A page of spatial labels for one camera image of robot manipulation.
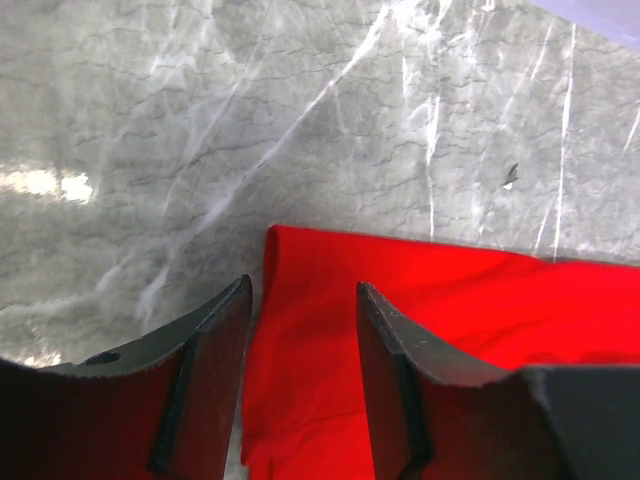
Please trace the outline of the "red t shirt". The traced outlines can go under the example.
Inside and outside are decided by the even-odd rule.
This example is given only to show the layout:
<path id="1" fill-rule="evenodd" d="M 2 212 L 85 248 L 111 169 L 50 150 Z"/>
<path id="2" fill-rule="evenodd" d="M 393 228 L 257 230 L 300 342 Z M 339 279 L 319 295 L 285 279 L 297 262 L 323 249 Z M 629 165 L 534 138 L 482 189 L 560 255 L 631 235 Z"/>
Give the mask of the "red t shirt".
<path id="1" fill-rule="evenodd" d="M 241 460 L 251 478 L 373 477 L 359 282 L 502 368 L 639 359 L 634 267 L 275 225 L 243 391 Z"/>

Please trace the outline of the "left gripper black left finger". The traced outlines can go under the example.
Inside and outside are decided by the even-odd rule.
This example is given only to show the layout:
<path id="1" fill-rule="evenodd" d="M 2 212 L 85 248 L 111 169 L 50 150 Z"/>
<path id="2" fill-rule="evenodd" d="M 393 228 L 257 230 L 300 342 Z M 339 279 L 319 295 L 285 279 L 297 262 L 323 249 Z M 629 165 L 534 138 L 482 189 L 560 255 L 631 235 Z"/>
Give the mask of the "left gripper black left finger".
<path id="1" fill-rule="evenodd" d="M 1 363 L 5 479 L 220 479 L 252 310 L 242 276 L 79 364 Z"/>

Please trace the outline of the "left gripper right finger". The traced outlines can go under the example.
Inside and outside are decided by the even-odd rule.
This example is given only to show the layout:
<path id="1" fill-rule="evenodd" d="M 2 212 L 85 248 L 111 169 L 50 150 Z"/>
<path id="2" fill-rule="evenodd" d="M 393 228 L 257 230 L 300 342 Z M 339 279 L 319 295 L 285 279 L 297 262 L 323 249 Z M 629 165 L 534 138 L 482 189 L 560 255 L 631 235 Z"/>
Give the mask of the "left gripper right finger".
<path id="1" fill-rule="evenodd" d="M 635 479 L 639 369 L 508 371 L 452 346 L 373 285 L 357 337 L 378 479 Z"/>

